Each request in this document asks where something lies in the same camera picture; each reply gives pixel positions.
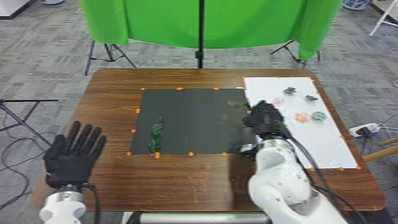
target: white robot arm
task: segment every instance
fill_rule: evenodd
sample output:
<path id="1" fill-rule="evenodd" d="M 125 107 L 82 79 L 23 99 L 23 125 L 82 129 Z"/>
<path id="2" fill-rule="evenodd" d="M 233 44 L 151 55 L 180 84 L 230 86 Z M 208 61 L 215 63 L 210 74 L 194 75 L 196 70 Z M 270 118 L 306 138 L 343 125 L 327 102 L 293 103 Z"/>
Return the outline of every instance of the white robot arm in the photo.
<path id="1" fill-rule="evenodd" d="M 41 209 L 41 220 L 45 224 L 80 224 L 80 217 L 86 213 L 84 194 L 73 186 L 55 192 Z"/>
<path id="2" fill-rule="evenodd" d="M 311 187 L 292 145 L 281 139 L 258 145 L 249 194 L 274 224 L 347 223 L 325 195 Z"/>

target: small object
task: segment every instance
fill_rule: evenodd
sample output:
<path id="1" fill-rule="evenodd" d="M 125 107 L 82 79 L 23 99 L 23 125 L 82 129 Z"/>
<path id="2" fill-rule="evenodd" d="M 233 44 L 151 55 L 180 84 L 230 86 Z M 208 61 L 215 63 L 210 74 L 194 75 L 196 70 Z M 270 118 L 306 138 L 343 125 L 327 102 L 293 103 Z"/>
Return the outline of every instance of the small object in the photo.
<path id="1" fill-rule="evenodd" d="M 155 159 L 160 159 L 160 152 L 155 153 Z"/>
<path id="2" fill-rule="evenodd" d="M 297 113 L 295 114 L 295 120 L 301 122 L 301 123 L 306 123 L 311 121 L 311 116 L 308 113 Z"/>
<path id="3" fill-rule="evenodd" d="M 318 98 L 317 98 L 315 96 L 308 95 L 308 96 L 306 96 L 306 100 L 313 102 L 313 101 L 318 100 Z"/>
<path id="4" fill-rule="evenodd" d="M 150 143 L 150 149 L 151 153 L 155 153 L 155 158 L 157 158 L 157 152 L 160 152 L 162 145 L 164 145 L 164 118 L 160 117 L 155 125 L 153 125 L 153 130 L 151 130 L 151 143 Z"/>
<path id="5" fill-rule="evenodd" d="M 317 111 L 317 112 L 313 113 L 313 120 L 315 120 L 315 121 L 324 121 L 325 119 L 327 119 L 327 115 L 325 115 L 325 113 L 320 112 L 320 111 Z"/>
<path id="6" fill-rule="evenodd" d="M 363 128 L 368 128 L 370 129 L 370 132 L 372 133 L 377 133 L 381 131 L 381 125 L 377 123 L 370 123 L 370 124 L 365 124 L 354 128 L 350 128 L 350 135 L 352 137 L 361 137 L 363 136 L 363 133 L 357 132 Z"/>
<path id="7" fill-rule="evenodd" d="M 276 97 L 270 101 L 270 104 L 274 105 L 274 107 L 281 107 L 283 103 L 285 103 L 283 97 Z"/>
<path id="8" fill-rule="evenodd" d="M 290 87 L 285 91 L 285 94 L 293 95 L 293 93 L 297 92 L 295 88 Z"/>

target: green backdrop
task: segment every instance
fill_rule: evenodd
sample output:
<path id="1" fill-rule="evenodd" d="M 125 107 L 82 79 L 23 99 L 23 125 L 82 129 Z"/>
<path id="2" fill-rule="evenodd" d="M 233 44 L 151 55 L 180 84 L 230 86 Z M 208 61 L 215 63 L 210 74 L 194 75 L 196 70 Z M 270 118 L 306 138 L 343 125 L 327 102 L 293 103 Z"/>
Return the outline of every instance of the green backdrop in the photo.
<path id="1" fill-rule="evenodd" d="M 198 48 L 199 0 L 80 0 L 94 41 L 128 39 Z M 301 43 L 309 59 L 341 0 L 206 0 L 205 48 Z"/>

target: robotic hand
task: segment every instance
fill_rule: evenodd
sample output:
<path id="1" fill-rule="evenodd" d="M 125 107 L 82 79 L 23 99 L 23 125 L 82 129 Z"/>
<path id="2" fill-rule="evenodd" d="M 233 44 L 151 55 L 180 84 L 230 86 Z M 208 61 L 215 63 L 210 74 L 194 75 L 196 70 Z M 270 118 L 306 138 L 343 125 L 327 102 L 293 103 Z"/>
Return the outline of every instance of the robotic hand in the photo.
<path id="1" fill-rule="evenodd" d="M 107 137 L 100 137 L 102 129 L 96 128 L 93 131 L 91 125 L 86 125 L 79 135 L 80 126 L 80 122 L 75 121 L 68 138 L 57 135 L 45 154 L 47 184 L 55 189 L 39 213 L 47 224 L 80 224 L 79 218 L 86 213 L 82 187 L 89 186 Z"/>
<path id="2" fill-rule="evenodd" d="M 256 174 L 249 181 L 254 204 L 274 224 L 345 224 L 345 218 L 325 195 L 313 189 L 288 143 L 292 133 L 283 115 L 265 101 L 253 107 L 244 124 L 254 129 L 262 142 L 244 152 L 256 161 Z"/>

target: tripod stand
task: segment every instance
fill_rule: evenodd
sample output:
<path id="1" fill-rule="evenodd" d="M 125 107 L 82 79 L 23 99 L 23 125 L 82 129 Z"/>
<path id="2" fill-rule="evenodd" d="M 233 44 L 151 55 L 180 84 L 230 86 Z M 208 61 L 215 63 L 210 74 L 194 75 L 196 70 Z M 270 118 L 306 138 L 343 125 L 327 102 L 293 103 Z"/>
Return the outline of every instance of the tripod stand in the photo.
<path id="1" fill-rule="evenodd" d="M 119 58 L 126 58 L 130 65 L 134 66 L 134 68 L 137 68 L 137 66 L 135 66 L 135 64 L 134 64 L 134 61 L 132 61 L 132 59 L 130 59 L 126 53 L 123 52 L 123 50 L 121 50 L 121 48 L 119 48 L 119 46 L 118 46 L 116 44 L 103 44 L 105 51 L 107 51 L 107 55 L 109 55 L 109 59 L 100 59 L 98 57 L 93 57 L 94 47 L 96 47 L 96 42 L 94 42 L 94 40 L 93 40 L 93 42 L 91 42 L 91 51 L 89 51 L 89 61 L 87 61 L 86 72 L 84 72 L 86 76 L 89 75 L 91 61 L 94 61 L 94 60 L 102 60 L 102 61 L 107 61 L 107 62 L 116 62 Z M 119 58 L 114 58 L 114 52 L 112 52 L 114 49 L 112 49 L 112 48 L 114 48 L 114 49 L 119 51 L 119 53 L 121 53 L 121 57 L 119 57 Z"/>
<path id="2" fill-rule="evenodd" d="M 308 65 L 308 61 L 302 61 L 297 57 L 295 57 L 295 55 L 293 55 L 293 53 L 292 53 L 292 50 L 290 50 L 290 44 L 295 42 L 295 40 L 290 40 L 288 41 L 288 43 L 270 52 L 270 55 L 274 55 L 283 49 L 288 51 L 288 53 L 290 53 L 290 56 L 292 56 L 292 58 L 293 58 L 293 60 L 295 60 L 295 62 L 297 63 L 301 63 L 302 64 L 302 68 L 306 68 L 306 65 Z"/>
<path id="3" fill-rule="evenodd" d="M 43 140 L 43 142 L 48 144 L 48 146 L 52 146 L 52 143 L 43 138 L 39 132 L 34 130 L 34 128 L 27 124 L 27 120 L 29 120 L 29 117 L 31 117 L 31 115 L 34 113 L 34 110 L 36 110 L 36 108 L 39 106 L 39 103 L 41 102 L 55 102 L 55 101 L 59 101 L 59 100 L 2 100 L 0 99 L 0 110 L 4 110 L 6 114 L 13 117 L 15 121 L 16 121 L 16 124 L 13 124 L 7 127 L 4 127 L 0 129 L 0 132 L 7 131 L 11 128 L 15 128 L 18 126 L 25 126 L 25 128 L 32 132 L 34 136 L 38 136 L 38 138 Z M 11 111 L 9 107 L 6 106 L 6 103 L 36 103 L 23 118 L 20 118 L 18 115 L 15 114 L 15 112 Z"/>

